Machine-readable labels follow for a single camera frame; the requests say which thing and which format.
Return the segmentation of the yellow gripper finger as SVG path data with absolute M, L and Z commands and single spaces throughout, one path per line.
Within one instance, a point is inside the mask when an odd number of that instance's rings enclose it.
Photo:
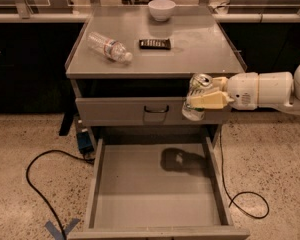
M 195 109 L 223 109 L 234 101 L 227 92 L 218 88 L 209 90 L 195 89 L 188 93 L 186 102 Z
M 228 79 L 226 77 L 215 77 L 212 79 L 212 85 L 214 88 L 218 88 L 220 91 L 227 90 Z

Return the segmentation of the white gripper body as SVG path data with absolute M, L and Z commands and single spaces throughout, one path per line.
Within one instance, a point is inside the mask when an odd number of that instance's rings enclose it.
M 255 110 L 258 105 L 257 73 L 240 73 L 228 79 L 227 93 L 232 99 L 230 106 L 237 110 Z

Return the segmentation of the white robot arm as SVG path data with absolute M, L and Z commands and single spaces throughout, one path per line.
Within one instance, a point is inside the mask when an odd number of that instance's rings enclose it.
M 271 108 L 300 115 L 300 65 L 294 73 L 239 73 L 230 78 L 194 74 L 184 103 L 186 117 L 202 118 L 205 110 Z

